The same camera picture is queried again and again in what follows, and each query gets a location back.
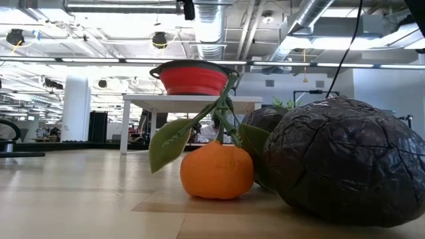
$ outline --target green leaf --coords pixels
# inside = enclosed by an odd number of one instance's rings
[[[153,135],[149,144],[149,166],[151,173],[156,173],[166,164],[174,161],[185,149],[186,143],[191,136],[191,130],[183,135],[179,135],[173,141],[165,144],[166,141],[176,136],[180,129],[190,124],[192,119],[177,119],[166,123],[159,131]]]
[[[270,133],[258,127],[241,123],[239,124],[238,134],[242,140],[242,149],[251,156],[252,163],[254,164],[256,183],[273,191],[274,186],[263,159],[264,145]]]

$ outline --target red collapsible bowl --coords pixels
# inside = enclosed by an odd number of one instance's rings
[[[233,69],[202,60],[174,60],[149,73],[160,79],[169,95],[219,96]]]

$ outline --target wooden floor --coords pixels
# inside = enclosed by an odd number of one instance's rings
[[[391,229],[328,224],[258,187],[241,199],[188,197],[180,161],[151,175],[146,153],[0,159],[0,238],[425,238],[425,218]]]

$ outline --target dark wrapped object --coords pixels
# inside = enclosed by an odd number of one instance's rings
[[[242,123],[259,127],[271,133],[287,112],[288,109],[280,106],[265,107],[249,113],[242,120]]]
[[[264,160],[279,195],[332,222],[391,227],[425,212],[425,142],[364,102],[330,98],[288,112]]]

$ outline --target white table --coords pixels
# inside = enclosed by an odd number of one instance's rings
[[[213,103],[218,96],[146,96],[125,95],[121,129],[121,154],[127,154],[128,124],[130,106],[134,104],[152,113],[151,137],[155,134],[157,113],[199,113],[207,104]],[[231,96],[234,113],[247,114],[261,108],[261,97]]]

